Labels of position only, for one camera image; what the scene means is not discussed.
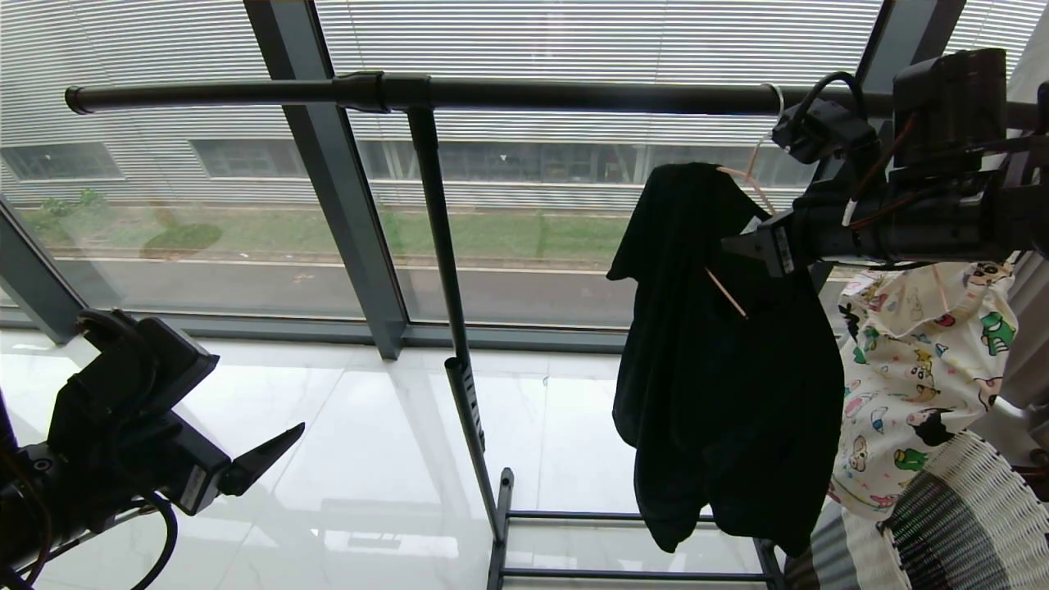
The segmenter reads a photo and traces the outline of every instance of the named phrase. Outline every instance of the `white tile floor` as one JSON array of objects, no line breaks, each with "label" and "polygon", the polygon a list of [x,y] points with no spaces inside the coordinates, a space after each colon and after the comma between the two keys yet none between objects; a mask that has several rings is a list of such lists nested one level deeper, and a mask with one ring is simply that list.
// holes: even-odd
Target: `white tile floor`
[{"label": "white tile floor", "polygon": [[[222,357],[177,408],[230,455],[299,421],[302,440],[242,498],[179,514],[152,588],[481,589],[491,534],[442,362],[407,350],[202,341]],[[91,358],[31,332],[0,334],[0,387],[22,444],[44,438],[55,393]],[[517,509],[636,511],[633,449],[613,427],[615,357],[475,352],[492,480],[514,470]],[[132,521],[44,570],[38,590],[120,590],[152,564],[163,524]],[[700,529],[677,553],[643,527],[511,528],[508,566],[759,571],[753,545]],[[508,581],[507,588],[624,588]],[[645,585],[645,588],[764,585]]]}]

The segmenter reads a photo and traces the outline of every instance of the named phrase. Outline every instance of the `cartoon print fabric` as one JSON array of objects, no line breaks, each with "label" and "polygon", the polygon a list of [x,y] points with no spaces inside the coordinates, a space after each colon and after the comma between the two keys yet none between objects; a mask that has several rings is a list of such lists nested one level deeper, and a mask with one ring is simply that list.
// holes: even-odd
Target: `cartoon print fabric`
[{"label": "cartoon print fabric", "polygon": [[881,521],[950,440],[994,403],[1016,318],[1011,267],[936,265],[860,273],[838,300],[851,336],[841,349],[844,405],[829,496]]}]

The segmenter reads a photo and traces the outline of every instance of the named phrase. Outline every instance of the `black shirt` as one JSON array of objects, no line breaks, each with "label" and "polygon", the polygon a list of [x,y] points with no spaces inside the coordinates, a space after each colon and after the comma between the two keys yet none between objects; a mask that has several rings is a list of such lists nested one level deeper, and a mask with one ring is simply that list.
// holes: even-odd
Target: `black shirt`
[{"label": "black shirt", "polygon": [[753,217],[768,214],[715,165],[661,166],[608,271],[638,281],[613,418],[664,551],[710,504],[724,532],[799,554],[830,481],[844,382],[834,334],[806,269],[771,278],[722,251]]}]

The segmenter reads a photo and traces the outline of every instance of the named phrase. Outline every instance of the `road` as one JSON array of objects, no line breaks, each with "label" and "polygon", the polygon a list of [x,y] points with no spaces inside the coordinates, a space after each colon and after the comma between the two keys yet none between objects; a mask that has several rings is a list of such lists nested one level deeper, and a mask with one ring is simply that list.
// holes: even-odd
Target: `road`
[{"label": "road", "polygon": [[[340,266],[265,262],[58,260],[60,270],[92,305],[239,315],[360,318],[360,303]],[[435,269],[399,269],[411,318],[442,320],[445,302]],[[461,269],[468,321],[624,326],[634,281],[599,273]],[[820,299],[836,332],[835,300],[843,283],[829,282]]]}]

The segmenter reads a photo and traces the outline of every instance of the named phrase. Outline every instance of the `clothes rack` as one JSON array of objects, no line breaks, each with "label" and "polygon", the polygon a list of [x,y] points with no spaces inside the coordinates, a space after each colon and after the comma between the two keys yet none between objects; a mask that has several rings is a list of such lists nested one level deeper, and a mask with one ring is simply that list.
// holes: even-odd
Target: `clothes rack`
[{"label": "clothes rack", "polygon": [[[783,88],[784,100],[787,104],[800,102],[808,90],[808,88]],[[852,96],[847,90],[827,88],[822,96],[847,107],[853,105]],[[510,468],[502,469],[498,480],[498,493],[493,492],[484,459],[485,431],[480,422],[476,384],[470,362],[466,319],[455,269],[444,181],[441,174],[437,129],[433,115],[434,109],[437,108],[775,115],[779,110],[779,99],[773,91],[756,84],[747,87],[538,82],[431,78],[425,75],[360,71],[322,81],[275,80],[153,84],[112,88],[70,87],[66,90],[65,99],[69,108],[80,113],[157,106],[313,103],[336,103],[363,112],[406,112],[412,145],[419,161],[454,349],[454,356],[445,362],[445,371],[484,499],[485,512],[492,529],[488,590],[498,590],[508,577],[764,582],[770,589],[787,588],[772,544],[762,540],[754,540],[762,567],[761,573],[575,570],[506,566],[511,521],[622,523],[640,522],[641,517],[616,512],[514,510],[511,508],[514,473]],[[868,94],[865,101],[871,118],[892,117],[891,96]],[[1032,128],[1036,121],[1035,105],[1009,104],[1010,127]],[[713,519],[702,517],[700,522],[710,524]]]}]

